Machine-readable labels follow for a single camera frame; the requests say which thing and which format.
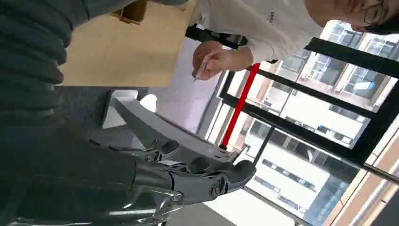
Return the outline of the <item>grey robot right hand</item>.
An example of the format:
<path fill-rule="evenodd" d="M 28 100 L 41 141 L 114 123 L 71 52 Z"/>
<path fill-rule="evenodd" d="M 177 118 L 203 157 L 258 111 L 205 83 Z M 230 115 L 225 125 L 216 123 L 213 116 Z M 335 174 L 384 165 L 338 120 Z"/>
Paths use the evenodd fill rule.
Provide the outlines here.
<path fill-rule="evenodd" d="M 241 161 L 183 172 L 89 142 L 55 117 L 0 119 L 3 226 L 155 226 L 241 189 L 255 171 Z"/>

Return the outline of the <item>person's hand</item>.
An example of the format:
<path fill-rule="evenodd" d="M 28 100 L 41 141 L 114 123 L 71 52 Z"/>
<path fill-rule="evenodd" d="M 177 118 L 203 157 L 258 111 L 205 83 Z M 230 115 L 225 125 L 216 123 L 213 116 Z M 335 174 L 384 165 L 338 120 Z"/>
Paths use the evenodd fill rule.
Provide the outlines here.
<path fill-rule="evenodd" d="M 201 43 L 193 53 L 192 76 L 197 80 L 209 80 L 223 70 L 233 72 L 244 70 L 254 62 L 247 47 L 224 49 L 217 41 Z"/>

